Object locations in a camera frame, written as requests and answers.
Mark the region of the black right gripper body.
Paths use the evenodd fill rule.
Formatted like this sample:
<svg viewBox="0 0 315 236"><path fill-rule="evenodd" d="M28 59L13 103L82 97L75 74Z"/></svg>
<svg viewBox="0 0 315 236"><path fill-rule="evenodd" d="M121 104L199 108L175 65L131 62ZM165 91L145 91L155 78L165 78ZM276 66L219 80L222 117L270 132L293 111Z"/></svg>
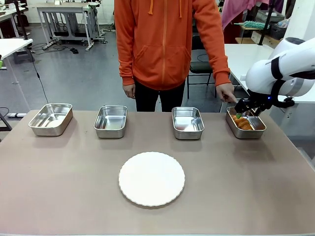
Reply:
<svg viewBox="0 0 315 236"><path fill-rule="evenodd" d="M263 94L248 90L249 107L251 109L259 108L260 110L268 110L272 106L272 97L269 94Z"/></svg>

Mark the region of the person's left hand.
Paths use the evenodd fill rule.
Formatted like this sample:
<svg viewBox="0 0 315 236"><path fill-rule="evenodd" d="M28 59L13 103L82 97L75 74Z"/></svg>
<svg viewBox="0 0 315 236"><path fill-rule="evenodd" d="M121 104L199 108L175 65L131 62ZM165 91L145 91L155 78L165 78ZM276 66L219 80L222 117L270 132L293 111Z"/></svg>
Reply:
<svg viewBox="0 0 315 236"><path fill-rule="evenodd" d="M216 86L217 95L224 102L237 103L234 96L234 86L231 83Z"/></svg>

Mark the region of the person's right hand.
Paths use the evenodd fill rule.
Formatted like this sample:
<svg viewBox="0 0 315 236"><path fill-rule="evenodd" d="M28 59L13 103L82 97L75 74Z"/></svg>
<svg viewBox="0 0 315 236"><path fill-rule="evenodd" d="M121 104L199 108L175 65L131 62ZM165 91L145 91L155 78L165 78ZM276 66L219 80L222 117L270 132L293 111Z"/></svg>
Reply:
<svg viewBox="0 0 315 236"><path fill-rule="evenodd" d="M135 99L135 84L123 85L123 90L128 98Z"/></svg>

